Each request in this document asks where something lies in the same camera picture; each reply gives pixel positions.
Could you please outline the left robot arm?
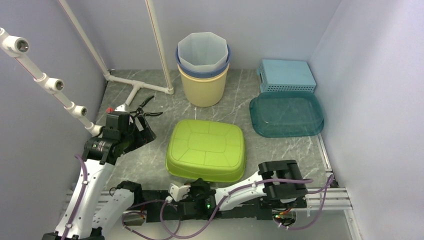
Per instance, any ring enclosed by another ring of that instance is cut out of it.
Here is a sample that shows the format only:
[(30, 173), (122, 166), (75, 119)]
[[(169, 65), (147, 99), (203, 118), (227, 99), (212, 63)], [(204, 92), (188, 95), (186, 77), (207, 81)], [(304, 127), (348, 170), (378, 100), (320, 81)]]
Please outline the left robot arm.
[(103, 240), (125, 210), (143, 205), (141, 184), (125, 180), (96, 211), (117, 159), (156, 139), (145, 116), (134, 111), (113, 111), (106, 116), (101, 132), (86, 141), (82, 155), (75, 155), (81, 168), (75, 190), (59, 224), (43, 235), (44, 240)]

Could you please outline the teal transparent tub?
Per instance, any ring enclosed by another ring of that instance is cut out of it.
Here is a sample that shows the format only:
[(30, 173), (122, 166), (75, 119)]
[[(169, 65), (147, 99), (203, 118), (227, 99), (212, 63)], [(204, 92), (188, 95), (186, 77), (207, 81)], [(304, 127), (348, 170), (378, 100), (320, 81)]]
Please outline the teal transparent tub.
[(307, 91), (262, 92), (249, 103), (251, 125), (265, 138), (318, 135), (325, 120), (316, 96)]

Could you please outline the lime green tub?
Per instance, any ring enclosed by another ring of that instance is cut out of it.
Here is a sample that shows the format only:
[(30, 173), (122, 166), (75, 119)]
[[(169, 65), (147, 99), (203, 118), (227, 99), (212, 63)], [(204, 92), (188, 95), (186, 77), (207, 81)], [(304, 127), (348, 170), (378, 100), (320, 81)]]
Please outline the lime green tub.
[(244, 175), (246, 161), (245, 137), (240, 127), (224, 122), (184, 119), (173, 129), (165, 166), (176, 177), (233, 183)]

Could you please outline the light blue perforated basket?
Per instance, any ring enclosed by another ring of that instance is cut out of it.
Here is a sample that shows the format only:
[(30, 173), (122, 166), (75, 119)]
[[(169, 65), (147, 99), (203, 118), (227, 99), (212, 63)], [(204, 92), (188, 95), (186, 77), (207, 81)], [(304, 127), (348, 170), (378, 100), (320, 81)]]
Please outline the light blue perforated basket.
[(317, 83), (306, 61), (263, 59), (256, 70), (260, 91), (313, 93)]

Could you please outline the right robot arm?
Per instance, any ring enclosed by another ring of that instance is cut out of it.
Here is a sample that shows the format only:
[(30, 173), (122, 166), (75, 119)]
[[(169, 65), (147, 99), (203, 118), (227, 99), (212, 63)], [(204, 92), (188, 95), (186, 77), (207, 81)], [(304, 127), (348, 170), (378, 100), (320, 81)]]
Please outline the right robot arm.
[(209, 182), (198, 178), (181, 186), (172, 183), (168, 193), (176, 203), (179, 219), (214, 219), (260, 198), (287, 208), (307, 194), (306, 184), (312, 182), (303, 178), (295, 160), (266, 161), (258, 165), (258, 171), (233, 185), (213, 189)]

